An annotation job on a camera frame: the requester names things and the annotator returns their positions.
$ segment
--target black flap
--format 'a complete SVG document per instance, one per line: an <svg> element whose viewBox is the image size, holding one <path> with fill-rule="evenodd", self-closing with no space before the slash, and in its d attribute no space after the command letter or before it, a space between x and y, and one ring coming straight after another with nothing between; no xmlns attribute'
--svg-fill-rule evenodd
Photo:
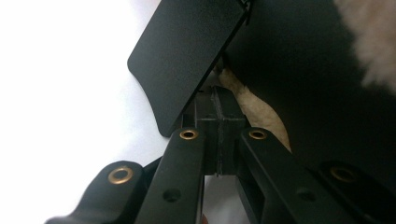
<svg viewBox="0 0 396 224"><path fill-rule="evenodd" d="M236 0L162 0L128 67L143 87L160 133L177 118L246 16Z"/></svg>

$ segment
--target small hole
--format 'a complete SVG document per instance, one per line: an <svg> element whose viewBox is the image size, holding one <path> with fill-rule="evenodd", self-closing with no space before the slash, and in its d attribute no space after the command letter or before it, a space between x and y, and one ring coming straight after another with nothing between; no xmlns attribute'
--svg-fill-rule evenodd
<svg viewBox="0 0 396 224"><path fill-rule="evenodd" d="M177 202L181 197L180 190L178 189L168 189L163 193L163 198L169 203Z"/></svg>
<svg viewBox="0 0 396 224"><path fill-rule="evenodd" d="M314 202L317 197L310 189L298 189L297 195L306 202Z"/></svg>
<svg viewBox="0 0 396 224"><path fill-rule="evenodd" d="M194 137L194 133L185 132L185 133L183 133L183 136L185 136L185 137L187 137L187 138L191 138L191 137Z"/></svg>
<svg viewBox="0 0 396 224"><path fill-rule="evenodd" d="M123 179L125 176L127 176L128 175L128 172L127 171L124 171L124 170L119 170L119 171L117 171L116 173L114 173L114 177L116 178L116 179Z"/></svg>
<svg viewBox="0 0 396 224"><path fill-rule="evenodd" d="M191 140L198 137L198 132L195 130L186 130L180 133L180 137L185 140Z"/></svg>
<svg viewBox="0 0 396 224"><path fill-rule="evenodd" d="M267 137L267 133L259 130L254 130L249 133L250 137L254 139L265 139Z"/></svg>
<svg viewBox="0 0 396 224"><path fill-rule="evenodd" d="M330 169L330 174L339 181L346 183L353 183L358 180L355 173L344 167L332 167Z"/></svg>

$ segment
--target black mechanism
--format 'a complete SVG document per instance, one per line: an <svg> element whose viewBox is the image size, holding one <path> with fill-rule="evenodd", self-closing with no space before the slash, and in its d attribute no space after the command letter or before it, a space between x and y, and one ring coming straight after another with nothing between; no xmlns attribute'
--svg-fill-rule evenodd
<svg viewBox="0 0 396 224"><path fill-rule="evenodd" d="M236 187L250 223L396 223L396 198L391 185L396 178L384 181L396 174L396 162L381 163L394 161L394 157L383 158L395 155L395 147L391 147L395 141L390 138L394 128L379 130L385 122L380 118L381 109L390 122L394 123L396 117L391 118L383 105L375 111L378 114L369 113L365 105L349 105L352 101L343 99L342 94L350 92L340 91L345 81L341 86L337 86L339 82L330 82L327 89L316 91L312 87L315 81L305 77L319 73L329 80L331 73L355 69L355 65L338 63L345 58L334 61L321 58L323 50L329 50L330 54L346 50L344 45L334 44L333 49L316 42L333 40L328 36L332 32L343 33L339 23L325 22L321 26L318 20L312 26L307 25L307 15L333 18L333 7L328 6L328 1L310 0L301 4L289 0L252 3L161 1L128 66L148 96L160 133L172 134L163 157L145 168L128 161L108 165L88 186L71 215L52 218L48 224L202 223L205 175L237 176ZM287 7L278 7L279 3ZM332 10L323 15L310 11L297 17L294 23L282 21L313 5L319 11ZM266 23L259 23L257 18L265 18ZM244 21L248 26L239 31L227 49L227 58L239 74L253 73L251 69L266 64L266 80L271 81L265 84L267 91L257 91L254 83L251 86L259 95L268 93L269 101L280 111L281 118L285 118L291 130L291 147L297 148L295 154L290 154L267 130L250 127L230 91L216 85L202 87ZM275 28L278 22L283 22L280 30L286 33ZM300 31L293 24L307 26ZM321 30L323 39L306 39L300 47L293 45L294 39L310 29ZM262 34L263 31L269 31L269 35ZM261 38L267 41L259 44ZM348 35L340 38L349 40ZM240 40L252 41L264 50L252 45L245 48ZM308 51L318 53L318 57L310 57ZM297 53L298 62L288 58L289 53ZM268 61L262 62L259 56ZM315 63L306 65L310 60ZM293 69L299 76L288 79ZM251 83L261 78L247 77L246 81ZM308 82L301 84L299 78ZM336 94L341 95L335 100L326 98L334 90L339 90ZM362 100L368 94L360 92L352 96ZM394 102L388 97L379 102L384 101ZM289 109L295 113L288 115ZM357 125L353 117L359 109L372 120ZM381 142L383 138L375 132L388 132L383 135L387 139ZM311 160L307 152L312 152L315 165L307 162ZM377 167L382 172L379 175L375 172Z"/></svg>

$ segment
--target beige fabric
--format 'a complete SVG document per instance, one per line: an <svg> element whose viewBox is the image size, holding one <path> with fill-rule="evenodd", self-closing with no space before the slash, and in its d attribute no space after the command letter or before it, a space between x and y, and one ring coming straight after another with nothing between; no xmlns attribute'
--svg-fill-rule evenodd
<svg viewBox="0 0 396 224"><path fill-rule="evenodd" d="M270 131L291 151L286 128L271 106L251 93L248 87L244 86L230 69L223 69L219 75L219 80L223 87L233 92L236 101L252 127L260 127Z"/></svg>

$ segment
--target white background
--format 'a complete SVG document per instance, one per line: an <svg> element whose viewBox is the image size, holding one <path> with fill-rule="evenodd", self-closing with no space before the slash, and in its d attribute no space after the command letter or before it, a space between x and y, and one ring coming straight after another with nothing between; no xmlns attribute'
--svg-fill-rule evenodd
<svg viewBox="0 0 396 224"><path fill-rule="evenodd" d="M67 215L106 165L127 160L144 166L163 154L167 139L127 68L158 4L0 2L2 223ZM226 211L233 222L225 223L242 223L240 205L232 209L237 212Z"/></svg>

